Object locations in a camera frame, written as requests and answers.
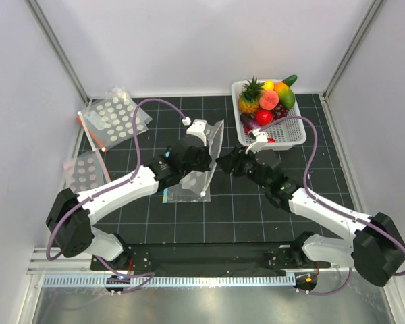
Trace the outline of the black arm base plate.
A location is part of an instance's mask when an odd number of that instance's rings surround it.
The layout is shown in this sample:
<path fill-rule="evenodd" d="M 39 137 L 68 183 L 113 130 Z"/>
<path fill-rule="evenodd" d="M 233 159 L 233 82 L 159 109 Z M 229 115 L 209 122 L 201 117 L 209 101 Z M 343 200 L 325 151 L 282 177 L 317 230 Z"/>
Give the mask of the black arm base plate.
<path fill-rule="evenodd" d="M 159 277 L 269 276 L 288 269 L 328 269 L 291 242 L 131 244 L 132 258 L 118 271 L 154 271 Z"/>

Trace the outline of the white plastic basket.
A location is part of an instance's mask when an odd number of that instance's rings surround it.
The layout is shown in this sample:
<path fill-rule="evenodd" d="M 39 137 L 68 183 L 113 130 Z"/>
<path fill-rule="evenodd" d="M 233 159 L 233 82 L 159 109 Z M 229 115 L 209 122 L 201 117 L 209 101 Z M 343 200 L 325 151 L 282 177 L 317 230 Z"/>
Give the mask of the white plastic basket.
<path fill-rule="evenodd" d="M 244 125 L 240 121 L 241 112 L 238 108 L 238 99 L 246 83 L 246 80 L 239 80 L 231 86 L 236 134 L 238 142 L 242 146 L 249 146 L 254 142 L 254 139 L 245 132 Z M 265 129 L 265 133 L 268 138 L 274 139 L 275 142 L 266 143 L 263 150 L 286 151 L 293 146 L 304 144 L 306 141 L 304 123 L 301 119 L 288 119 L 268 127 Z"/>

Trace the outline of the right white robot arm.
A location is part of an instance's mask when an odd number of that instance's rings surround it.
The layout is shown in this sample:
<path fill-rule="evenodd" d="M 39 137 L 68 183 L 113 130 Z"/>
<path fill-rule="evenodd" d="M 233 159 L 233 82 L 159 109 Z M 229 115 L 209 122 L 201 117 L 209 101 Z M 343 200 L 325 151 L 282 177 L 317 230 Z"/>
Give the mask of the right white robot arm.
<path fill-rule="evenodd" d="M 297 267 L 307 267 L 313 261 L 342 265 L 379 287 L 402 274 L 405 243 L 390 216 L 359 213 L 316 194 L 285 173 L 274 151 L 253 153 L 236 147 L 218 157 L 217 164 L 224 172 L 244 176 L 257 184 L 274 207 L 307 218 L 336 234 L 336 238 L 301 234 L 290 251 Z"/>

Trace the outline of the clear white-dotted zip bag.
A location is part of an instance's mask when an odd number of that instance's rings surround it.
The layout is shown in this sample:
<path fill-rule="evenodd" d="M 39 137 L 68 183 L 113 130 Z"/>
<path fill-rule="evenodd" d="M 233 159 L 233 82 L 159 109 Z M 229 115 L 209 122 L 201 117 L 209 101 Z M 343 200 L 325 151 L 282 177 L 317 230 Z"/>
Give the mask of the clear white-dotted zip bag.
<path fill-rule="evenodd" d="M 191 162 L 191 171 L 180 180 L 180 186 L 190 190 L 201 198 L 209 193 L 217 158 L 219 158 L 224 133 L 224 121 L 210 125 L 207 121 L 196 119 L 186 130 L 186 144 L 193 144 L 197 149 Z"/>

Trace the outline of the toy purple eggplant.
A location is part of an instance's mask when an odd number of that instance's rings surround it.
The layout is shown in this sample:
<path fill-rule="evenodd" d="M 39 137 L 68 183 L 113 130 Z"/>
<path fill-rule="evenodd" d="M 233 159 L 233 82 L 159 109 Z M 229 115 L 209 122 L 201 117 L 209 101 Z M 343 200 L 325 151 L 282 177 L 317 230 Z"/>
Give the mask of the toy purple eggplant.
<path fill-rule="evenodd" d="M 260 125 L 257 123 L 257 121 L 247 113 L 242 113 L 240 115 L 240 121 L 242 122 L 243 126 L 247 126 L 250 131 L 260 128 Z"/>

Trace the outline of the toy pineapple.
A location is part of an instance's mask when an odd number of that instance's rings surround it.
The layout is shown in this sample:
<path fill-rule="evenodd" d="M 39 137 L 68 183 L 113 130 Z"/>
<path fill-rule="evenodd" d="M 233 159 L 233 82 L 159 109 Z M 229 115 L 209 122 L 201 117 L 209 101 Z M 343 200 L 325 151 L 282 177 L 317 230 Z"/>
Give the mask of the toy pineapple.
<path fill-rule="evenodd" d="M 250 115 L 255 114 L 260 107 L 259 99 L 263 91 L 263 83 L 259 82 L 258 78 L 253 76 L 251 80 L 247 80 L 238 99 L 240 112 Z"/>

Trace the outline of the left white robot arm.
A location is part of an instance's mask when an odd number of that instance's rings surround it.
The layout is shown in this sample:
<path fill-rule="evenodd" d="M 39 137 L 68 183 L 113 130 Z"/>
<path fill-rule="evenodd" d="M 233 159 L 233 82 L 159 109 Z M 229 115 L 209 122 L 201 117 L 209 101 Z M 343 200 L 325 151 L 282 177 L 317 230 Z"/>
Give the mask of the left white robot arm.
<path fill-rule="evenodd" d="M 65 258 L 86 252 L 115 270 L 127 267 L 132 258 L 128 245 L 119 235 L 103 232 L 95 225 L 124 205 L 175 186 L 193 171 L 210 171 L 212 144 L 187 134 L 164 154 L 139 163 L 134 171 L 112 182 L 79 193 L 62 190 L 46 219 L 51 233 L 47 259 L 56 259 L 50 253 L 56 244 L 59 255 Z"/>

